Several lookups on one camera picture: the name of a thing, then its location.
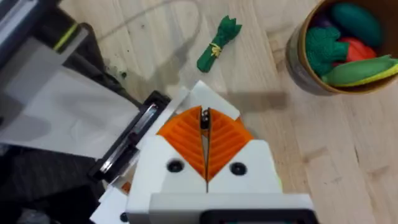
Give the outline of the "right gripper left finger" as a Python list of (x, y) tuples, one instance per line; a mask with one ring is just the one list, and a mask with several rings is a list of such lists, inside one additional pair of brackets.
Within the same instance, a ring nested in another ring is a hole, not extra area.
[(126, 212), (148, 214), (152, 194), (205, 193), (205, 172), (201, 106), (196, 106), (170, 118), (144, 141)]

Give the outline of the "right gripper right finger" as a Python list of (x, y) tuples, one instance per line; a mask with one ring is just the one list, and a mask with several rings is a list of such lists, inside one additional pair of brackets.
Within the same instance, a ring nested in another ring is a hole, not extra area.
[(211, 194), (282, 193), (271, 150), (242, 123), (214, 110), (210, 114), (207, 191)]

